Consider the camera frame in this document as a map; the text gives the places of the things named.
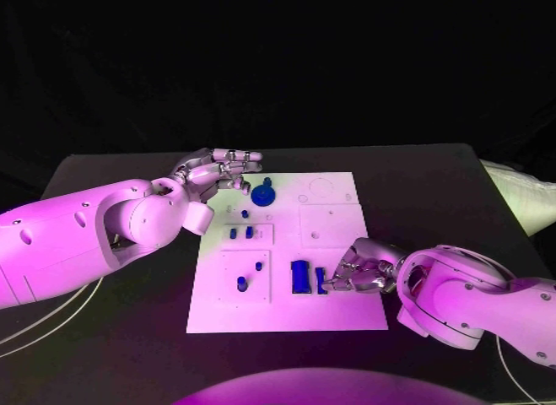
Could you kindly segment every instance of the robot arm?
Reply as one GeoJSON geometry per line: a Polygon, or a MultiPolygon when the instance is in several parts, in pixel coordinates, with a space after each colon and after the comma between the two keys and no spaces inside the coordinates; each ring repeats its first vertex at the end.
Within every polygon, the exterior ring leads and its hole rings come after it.
{"type": "Polygon", "coordinates": [[[358,239],[323,288],[387,293],[395,286],[404,304],[398,321],[421,336],[473,350],[490,331],[556,369],[555,281],[514,278],[498,262],[454,246],[407,255],[358,239]]]}
{"type": "Polygon", "coordinates": [[[220,188],[250,184],[263,156],[202,149],[168,177],[128,180],[34,202],[0,215],[0,308],[61,295],[123,268],[177,238],[204,235],[220,188]]]}

